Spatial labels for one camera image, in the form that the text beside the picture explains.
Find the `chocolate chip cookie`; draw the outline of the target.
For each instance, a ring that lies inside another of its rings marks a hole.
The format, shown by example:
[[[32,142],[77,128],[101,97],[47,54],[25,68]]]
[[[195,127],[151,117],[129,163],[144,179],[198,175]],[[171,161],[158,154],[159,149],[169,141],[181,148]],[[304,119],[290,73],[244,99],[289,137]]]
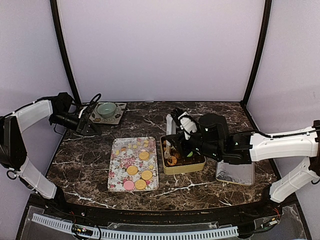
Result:
[[[170,166],[175,166],[177,164],[178,160],[175,156],[171,156],[168,160],[167,160],[167,164]]]

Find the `right black frame post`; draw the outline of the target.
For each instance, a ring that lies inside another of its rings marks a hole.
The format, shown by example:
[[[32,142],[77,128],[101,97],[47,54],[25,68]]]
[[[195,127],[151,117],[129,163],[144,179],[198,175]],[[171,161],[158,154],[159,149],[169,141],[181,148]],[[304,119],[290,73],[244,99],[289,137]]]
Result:
[[[272,9],[272,0],[265,0],[262,20],[261,20],[261,27],[260,27],[257,47],[256,47],[256,51],[255,51],[255,55],[254,55],[254,59],[253,59],[253,63],[252,63],[252,68],[250,71],[250,75],[249,75],[247,86],[246,86],[246,89],[244,92],[243,99],[240,102],[240,105],[243,109],[247,108],[247,105],[249,103],[249,100],[250,100],[250,97],[251,97],[251,94],[253,91],[255,80],[256,80],[256,77],[258,74],[258,70],[259,70],[259,66],[260,66],[260,62],[262,59],[263,50],[264,50],[264,46],[265,46],[265,41],[266,41],[266,37],[267,37],[271,9]]]

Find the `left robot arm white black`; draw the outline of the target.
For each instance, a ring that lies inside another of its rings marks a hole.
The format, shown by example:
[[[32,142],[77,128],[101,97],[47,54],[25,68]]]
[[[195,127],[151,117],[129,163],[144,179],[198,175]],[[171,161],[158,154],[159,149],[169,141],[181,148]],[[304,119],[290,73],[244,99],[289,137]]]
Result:
[[[19,178],[30,190],[52,201],[51,210],[60,218],[71,213],[65,203],[63,190],[44,176],[40,158],[53,153],[58,142],[50,139],[53,134],[45,121],[61,126],[83,137],[101,135],[101,130],[90,120],[101,94],[88,103],[76,103],[67,92],[45,96],[0,118],[0,163],[7,169],[7,176]]]

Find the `floral square coaster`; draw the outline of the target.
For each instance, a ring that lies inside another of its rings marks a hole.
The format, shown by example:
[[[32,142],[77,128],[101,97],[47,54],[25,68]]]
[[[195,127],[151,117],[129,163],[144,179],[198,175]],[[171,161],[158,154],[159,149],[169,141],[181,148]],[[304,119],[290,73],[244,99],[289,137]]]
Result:
[[[126,107],[125,102],[99,102],[89,119],[95,124],[118,125]]]

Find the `gold cookie tin box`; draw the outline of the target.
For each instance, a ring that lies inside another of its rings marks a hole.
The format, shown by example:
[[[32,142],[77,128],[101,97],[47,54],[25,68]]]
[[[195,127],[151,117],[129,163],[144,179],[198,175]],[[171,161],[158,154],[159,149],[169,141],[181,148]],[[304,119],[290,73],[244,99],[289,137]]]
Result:
[[[191,157],[182,157],[179,154],[177,158],[177,164],[174,166],[168,165],[167,160],[165,160],[164,153],[166,149],[166,137],[160,137],[160,149],[162,157],[163,172],[166,175],[184,174],[202,171],[206,164],[206,158],[197,153],[193,153]]]

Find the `round waffle cookie bottom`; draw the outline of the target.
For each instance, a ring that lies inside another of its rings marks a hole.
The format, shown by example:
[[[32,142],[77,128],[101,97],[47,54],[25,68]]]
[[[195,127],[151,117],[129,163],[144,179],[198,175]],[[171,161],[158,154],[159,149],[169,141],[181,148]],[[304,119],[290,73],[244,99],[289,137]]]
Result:
[[[146,183],[146,181],[144,179],[139,179],[134,183],[134,186],[135,186],[135,188],[137,190],[142,191],[142,190],[144,190],[146,188],[147,183]]]

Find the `left black frame post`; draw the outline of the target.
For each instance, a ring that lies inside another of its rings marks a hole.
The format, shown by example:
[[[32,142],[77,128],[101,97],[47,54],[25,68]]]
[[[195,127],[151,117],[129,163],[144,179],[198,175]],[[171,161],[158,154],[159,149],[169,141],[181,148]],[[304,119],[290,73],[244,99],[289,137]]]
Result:
[[[51,15],[55,30],[55,35],[58,43],[58,48],[60,52],[60,56],[62,59],[63,67],[65,70],[65,74],[67,77],[67,81],[69,84],[69,87],[71,89],[73,98],[75,100],[76,104],[81,104],[81,98],[76,86],[76,81],[72,72],[72,67],[70,64],[69,56],[67,53],[66,43],[64,39],[61,19],[60,19],[60,13],[59,13],[59,7],[58,7],[58,1],[57,0],[50,0],[50,8],[51,8]]]

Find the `round waffle cookie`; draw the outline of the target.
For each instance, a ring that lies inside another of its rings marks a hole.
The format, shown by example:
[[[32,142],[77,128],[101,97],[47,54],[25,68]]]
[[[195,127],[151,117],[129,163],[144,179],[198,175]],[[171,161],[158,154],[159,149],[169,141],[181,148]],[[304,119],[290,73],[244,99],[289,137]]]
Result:
[[[149,181],[153,178],[153,173],[150,170],[145,170],[141,173],[141,178],[145,181]]]
[[[146,181],[144,179],[139,179],[134,183],[134,186],[135,186],[135,188],[137,190],[142,191],[142,190],[144,190],[146,188],[147,183],[146,183]]]

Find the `metal serving tongs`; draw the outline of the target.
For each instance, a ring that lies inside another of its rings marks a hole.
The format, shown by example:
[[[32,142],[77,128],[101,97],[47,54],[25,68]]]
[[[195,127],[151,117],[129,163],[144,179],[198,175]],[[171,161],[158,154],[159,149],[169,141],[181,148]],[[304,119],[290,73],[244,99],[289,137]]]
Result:
[[[176,134],[176,123],[169,113],[166,116],[166,139],[165,139],[165,151],[164,158],[168,160],[171,156],[179,157],[179,153],[177,150],[177,145],[175,144],[174,135]]]

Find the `green ceramic bowl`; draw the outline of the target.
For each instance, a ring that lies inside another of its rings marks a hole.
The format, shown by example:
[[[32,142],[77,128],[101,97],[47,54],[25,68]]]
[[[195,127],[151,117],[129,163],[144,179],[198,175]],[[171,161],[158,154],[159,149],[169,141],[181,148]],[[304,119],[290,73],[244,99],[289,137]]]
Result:
[[[117,105],[113,102],[104,102],[101,103],[96,111],[102,118],[110,118],[114,115]]]

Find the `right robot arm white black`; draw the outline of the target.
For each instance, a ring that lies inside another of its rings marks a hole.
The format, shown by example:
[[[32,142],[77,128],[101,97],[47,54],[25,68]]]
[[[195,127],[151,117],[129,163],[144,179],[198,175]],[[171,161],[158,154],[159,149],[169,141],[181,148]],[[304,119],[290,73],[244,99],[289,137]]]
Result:
[[[231,165],[246,165],[274,158],[302,157],[301,163],[280,180],[265,188],[255,213],[266,217],[289,195],[308,183],[320,181],[320,122],[285,133],[266,134],[257,129],[231,134],[222,115],[207,113],[195,120],[176,108],[170,113],[181,133],[167,136],[178,153],[190,153]]]

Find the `floral rectangular tray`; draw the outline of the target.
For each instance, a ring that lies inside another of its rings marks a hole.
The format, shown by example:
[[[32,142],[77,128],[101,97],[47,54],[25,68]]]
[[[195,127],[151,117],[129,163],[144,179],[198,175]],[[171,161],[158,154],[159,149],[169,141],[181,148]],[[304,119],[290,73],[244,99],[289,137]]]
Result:
[[[141,160],[139,153],[149,152],[149,160]],[[127,168],[136,166],[138,173],[129,175]],[[142,179],[143,171],[149,170],[153,177],[146,181],[144,190],[125,190],[124,182]],[[159,172],[156,140],[154,137],[116,138],[112,143],[107,188],[111,192],[149,192],[159,188]]]

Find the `pink macaron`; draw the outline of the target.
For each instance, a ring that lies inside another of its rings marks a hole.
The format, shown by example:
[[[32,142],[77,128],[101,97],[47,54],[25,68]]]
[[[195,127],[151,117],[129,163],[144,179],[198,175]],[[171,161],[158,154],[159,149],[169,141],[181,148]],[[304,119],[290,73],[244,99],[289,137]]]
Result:
[[[135,188],[135,183],[131,180],[127,180],[123,183],[123,187],[126,191],[132,191]]]

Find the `round waffle cookie right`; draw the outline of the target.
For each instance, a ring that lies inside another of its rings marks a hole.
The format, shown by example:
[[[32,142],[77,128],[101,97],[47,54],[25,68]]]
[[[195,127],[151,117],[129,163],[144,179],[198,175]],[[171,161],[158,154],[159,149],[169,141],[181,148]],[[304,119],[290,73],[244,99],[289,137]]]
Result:
[[[145,181],[149,181],[153,178],[153,173],[150,170],[145,170],[141,173],[141,178]]]

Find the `silver tin lid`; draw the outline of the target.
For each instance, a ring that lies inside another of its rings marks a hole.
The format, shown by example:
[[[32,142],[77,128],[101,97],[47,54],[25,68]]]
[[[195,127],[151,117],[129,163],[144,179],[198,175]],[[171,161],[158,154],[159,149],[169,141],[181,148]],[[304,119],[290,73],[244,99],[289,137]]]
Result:
[[[221,182],[252,186],[255,183],[255,167],[253,163],[235,165],[221,161],[216,165],[215,178]]]

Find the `black frame post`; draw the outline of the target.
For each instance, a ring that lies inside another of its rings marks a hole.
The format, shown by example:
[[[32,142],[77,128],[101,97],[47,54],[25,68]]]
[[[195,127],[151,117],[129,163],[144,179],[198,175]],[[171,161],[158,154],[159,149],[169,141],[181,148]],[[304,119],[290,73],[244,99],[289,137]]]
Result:
[[[246,86],[246,89],[244,92],[243,99],[240,102],[240,105],[243,109],[247,108],[247,105],[249,103],[249,100],[250,100],[250,97],[251,97],[251,94],[253,91],[255,80],[256,80],[256,77],[258,74],[258,70],[259,70],[259,66],[260,66],[260,62],[262,59],[263,50],[264,50],[264,46],[265,46],[265,41],[266,41],[266,37],[267,37],[271,9],[272,9],[272,0],[265,0],[262,20],[261,20],[261,27],[260,27],[257,47],[256,47],[256,51],[255,51],[255,55],[254,55],[254,59],[253,59],[253,63],[252,63],[252,68],[250,71],[250,75],[249,75],[247,86]]]
[[[58,7],[58,1],[57,0],[50,0],[50,8],[51,8],[51,15],[55,30],[55,35],[58,43],[58,48],[60,52],[60,56],[62,59],[63,67],[65,70],[65,74],[67,77],[67,81],[69,84],[69,87],[71,89],[73,98],[75,100],[76,104],[81,104],[81,98],[76,86],[76,81],[72,72],[72,67],[70,64],[69,56],[67,53],[66,43],[64,39],[61,19],[60,19],[60,13],[59,13],[59,7]]]

